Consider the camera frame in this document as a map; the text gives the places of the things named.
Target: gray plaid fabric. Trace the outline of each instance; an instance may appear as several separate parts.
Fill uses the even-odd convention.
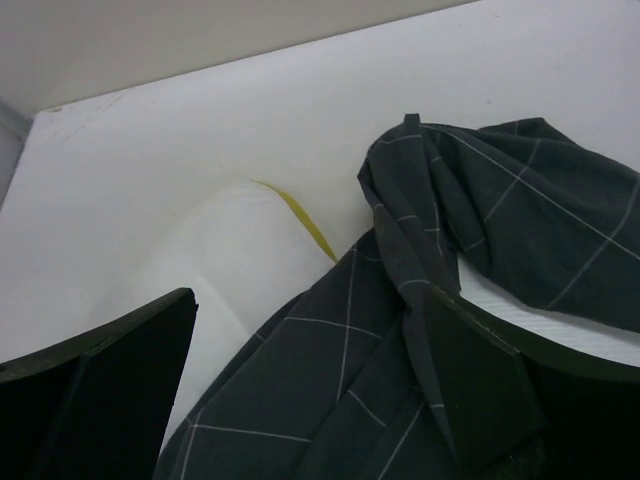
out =
[[[544,120],[475,131],[410,115],[359,179],[374,229],[238,353],[156,480],[463,478],[455,415],[482,399],[443,400],[458,254],[531,306],[640,331],[639,177]],[[470,389],[493,381],[456,368]],[[540,424],[527,408],[509,422],[523,438]],[[487,478],[530,478],[536,445],[512,446]]]

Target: white wall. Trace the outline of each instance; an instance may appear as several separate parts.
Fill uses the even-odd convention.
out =
[[[0,125],[0,208],[18,163],[20,150],[22,150],[22,139]]]
[[[468,1],[4,1],[0,96],[28,116],[72,100]]]

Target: white table surface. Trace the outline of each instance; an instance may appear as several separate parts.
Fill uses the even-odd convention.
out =
[[[405,113],[543,116],[640,169],[638,45],[638,1],[482,0],[41,112],[0,211],[0,361],[111,320],[108,290],[232,180],[292,192],[344,252],[371,224],[356,173]],[[640,336],[599,328],[574,346],[640,365]]]

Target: white stripe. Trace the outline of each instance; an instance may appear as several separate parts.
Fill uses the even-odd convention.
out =
[[[436,227],[438,227],[438,230],[436,231],[436,245],[438,246],[440,256],[444,257],[444,254],[442,253],[442,247],[440,246],[440,214],[438,213],[438,204],[435,200],[433,201],[433,208],[436,212]]]
[[[480,244],[482,244],[482,243],[484,243],[484,242],[486,242],[486,241],[487,241],[487,239],[486,239],[486,238],[481,238],[481,239],[480,239],[480,240],[478,240],[477,242],[472,243],[471,245],[469,245],[468,247],[463,248],[463,250],[464,250],[465,252],[468,252],[468,251],[469,251],[469,250],[471,250],[472,248],[475,248],[475,247],[477,247],[478,245],[480,245]]]
[[[498,201],[496,202],[496,204],[493,206],[493,208],[489,211],[489,213],[487,213],[487,215],[484,217],[483,222],[486,222],[487,220],[489,220],[489,217],[491,217],[491,215],[493,215],[493,212],[496,211],[496,209],[500,206],[500,204],[504,201],[505,198],[507,198],[507,195],[509,195],[509,192],[511,191],[511,189],[513,187],[515,187],[516,183],[518,183],[518,180],[520,179],[520,177],[522,177],[522,175],[524,174],[524,172],[527,171],[527,169],[529,168],[529,166],[531,165],[531,162],[533,162],[533,159],[536,155],[536,152],[538,151],[538,146],[540,145],[540,139],[536,140],[535,145],[533,146],[533,150],[531,151],[531,155],[529,155],[529,160],[527,161],[527,164],[524,166],[524,168],[520,171],[520,173],[518,174],[518,176],[516,178],[514,178],[511,181],[511,184],[507,187],[507,189],[504,191],[504,193],[502,194],[502,196],[498,199]]]
[[[426,125],[422,125],[422,128],[427,128],[430,130],[438,130],[437,128],[434,127],[429,127]],[[488,156],[487,154],[481,152],[480,150],[478,150],[477,148],[473,147],[472,145],[469,145],[467,142],[465,142],[464,140],[462,140],[461,138],[457,137],[456,135],[449,133],[449,132],[444,132],[447,135],[449,135],[452,138],[455,138],[456,140],[458,140],[460,143],[462,143],[463,145],[466,145],[467,147],[469,147],[471,150],[473,150],[474,152],[478,153],[479,155],[481,155],[482,157],[486,158],[487,160],[489,160],[491,163],[493,163],[494,165],[496,165],[497,167],[501,168],[502,170],[504,170],[505,172],[507,172],[509,175],[512,175],[514,177],[516,177],[516,175],[511,172],[508,168],[505,168],[504,166],[500,165],[499,162],[497,162],[496,160],[494,160],[493,158],[491,158],[490,156]],[[608,237],[607,235],[605,235],[604,233],[602,233],[600,230],[598,230],[597,228],[593,227],[592,225],[590,225],[589,223],[585,222],[584,220],[582,220],[580,217],[578,217],[575,213],[571,213],[569,210],[567,210],[566,208],[564,208],[562,205],[560,205],[559,203],[557,203],[556,201],[552,200],[551,198],[547,197],[544,193],[542,193],[540,190],[538,190],[536,187],[534,187],[533,185],[527,183],[525,180],[523,180],[522,178],[518,178],[519,182],[522,182],[523,185],[526,185],[529,189],[531,189],[532,191],[534,191],[535,193],[537,193],[538,195],[540,195],[542,198],[544,198],[546,201],[548,201],[549,203],[551,203],[552,205],[554,205],[555,207],[557,207],[558,209],[562,210],[563,212],[565,212],[567,215],[569,215],[570,217],[576,219],[577,221],[579,221],[580,223],[582,223],[584,226],[586,226],[587,228],[589,228],[590,230],[592,230],[593,232],[597,233],[598,235],[600,235],[603,238],[609,239],[609,241],[614,244],[616,247],[618,247],[619,249],[623,250],[624,252],[628,253],[629,255],[631,255],[632,257],[634,257],[636,260],[640,260],[640,255],[632,252],[631,250],[629,250],[628,248],[624,247],[623,245],[620,245],[618,242],[616,242],[615,240],[613,240],[612,238]]]
[[[426,283],[427,285],[431,285],[431,282],[429,280],[422,280],[422,279],[407,280],[406,282],[402,282],[400,285],[398,285],[398,290],[400,290],[402,287],[406,285],[411,285],[412,283]]]
[[[402,222],[403,220],[409,220],[410,218],[418,218],[417,215],[405,215],[404,217],[400,217],[396,222]]]
[[[384,474],[387,473],[387,470],[389,469],[389,465],[391,465],[391,462],[393,462],[393,459],[395,458],[396,454],[398,453],[398,450],[400,450],[400,447],[402,446],[402,444],[404,443],[405,439],[407,438],[407,435],[409,435],[409,432],[411,431],[411,428],[413,428],[413,424],[416,423],[416,420],[418,419],[418,415],[420,415],[420,412],[422,411],[422,407],[424,407],[424,402],[422,402],[420,404],[420,406],[418,407],[418,411],[413,416],[413,420],[411,420],[411,423],[409,424],[409,426],[405,430],[404,435],[402,435],[402,438],[398,442],[398,445],[396,445],[396,448],[393,451],[393,453],[391,454],[391,456],[389,457],[389,460],[387,460],[387,463],[384,466],[384,468],[382,469],[382,473],[380,473],[380,476],[378,477],[378,480],[380,480],[382,477],[384,477]]]
[[[347,326],[347,325],[343,325],[341,323],[330,322],[329,320],[320,320],[319,318],[285,317],[284,320],[297,320],[297,321],[300,321],[300,322],[325,323],[327,325],[333,325],[334,327],[342,327],[342,328],[346,328],[348,330],[355,330],[356,332],[366,333],[367,335],[371,335],[372,337],[375,337],[377,339],[382,338],[380,335],[376,335],[375,333],[370,332],[369,330],[364,330],[362,328],[354,327],[352,325]]]
[[[356,400],[356,402],[360,404],[360,406],[364,409],[365,412],[367,412],[371,416],[371,418],[373,418],[376,422],[378,422],[380,425],[386,428],[387,424],[384,423],[382,420],[380,420],[378,417],[376,417],[376,415],[367,408],[364,402],[360,400],[360,398],[358,398],[358,396],[355,393],[353,393],[351,390],[347,390],[347,393],[350,394]]]
[[[362,258],[365,258],[365,259],[369,260],[370,262],[381,262],[382,261],[381,258],[373,258],[373,257],[369,257],[368,255],[365,255],[364,253],[362,253],[360,250],[358,250],[355,247],[354,248],[350,248],[349,251],[350,252],[356,252]]]
[[[195,423],[198,423],[200,420],[200,415],[202,414],[202,410],[198,412],[198,416],[196,417]],[[184,463],[182,464],[182,472],[180,473],[180,480],[184,480],[184,474],[187,471],[187,462],[189,460],[189,455],[191,454],[191,447],[193,445],[193,437],[196,436],[196,429],[194,428],[195,424],[189,426],[191,428],[191,438],[189,438],[189,445],[187,445],[187,453],[184,455]]]
[[[611,233],[611,239],[613,237],[615,237],[618,232],[620,232],[620,230],[622,230],[622,228],[624,227],[624,225],[627,223],[627,220],[629,219],[629,215],[631,214],[631,210],[633,207],[633,204],[636,201],[636,196],[638,194],[638,186],[640,186],[640,176],[637,177],[636,180],[636,186],[633,189],[633,192],[631,193],[631,198],[629,198],[629,203],[627,204],[627,209],[624,212],[624,216],[622,217],[622,220],[620,220],[620,223],[618,224],[618,226],[616,227],[616,229]],[[594,252],[593,255],[591,255],[591,258],[589,258],[589,260],[587,260],[585,262],[585,264],[582,266],[582,268],[580,270],[578,270],[578,273],[576,273],[576,275],[571,279],[571,281],[567,284],[566,287],[564,287],[564,289],[556,296],[556,298],[554,298],[551,303],[549,303],[549,305],[547,305],[546,307],[544,307],[545,309],[549,309],[552,308],[556,303],[558,303],[558,301],[569,291],[569,289],[571,289],[571,287],[580,279],[580,277],[587,271],[587,269],[591,266],[591,264],[596,260],[596,258],[598,258],[598,255],[600,255],[602,253],[602,251],[605,249],[605,247],[611,243],[611,239],[609,240],[605,240],[602,245],[600,245],[600,247],[598,247],[598,249]]]
[[[260,435],[262,437],[281,438],[283,440],[294,440],[296,442],[311,443],[311,440],[307,438],[292,437],[290,435],[280,435],[277,433],[258,432],[256,430],[243,430],[240,428],[227,428],[227,427],[213,427],[211,425],[199,425],[199,424],[195,424],[193,427],[194,429],[204,428],[205,430],[218,430],[221,432],[244,433],[246,435]]]
[[[353,262],[351,264],[351,279],[349,280],[349,293],[347,295],[347,327],[351,326],[351,294],[353,293],[353,276],[356,271],[356,258],[357,255],[353,256]],[[338,393],[336,394],[336,404],[340,401],[340,395],[342,392],[342,382],[344,381],[344,368],[347,364],[347,350],[349,345],[349,330],[347,328],[344,332],[344,349],[342,352],[342,367],[340,368],[340,382],[338,383]]]
[[[416,135],[406,135],[404,137],[398,137],[398,138],[394,138],[393,140],[378,140],[378,143],[383,143],[385,145],[391,145],[392,143],[396,143],[396,142],[400,142],[401,140],[406,140],[408,138],[422,138],[422,135],[420,134],[416,134]]]

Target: white sheet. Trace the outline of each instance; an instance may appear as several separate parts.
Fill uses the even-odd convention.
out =
[[[465,261],[458,265],[462,297],[487,312],[576,350],[640,367],[640,334],[573,315],[527,307]]]
[[[166,441],[249,337],[332,266],[278,194],[242,183],[191,212],[88,318],[118,318],[175,288],[194,290],[196,325]]]
[[[0,361],[110,320],[109,286],[230,181],[292,192],[344,252],[371,221],[356,172],[406,112],[544,116],[638,169],[638,25],[627,0],[483,0],[40,113],[0,212]]]

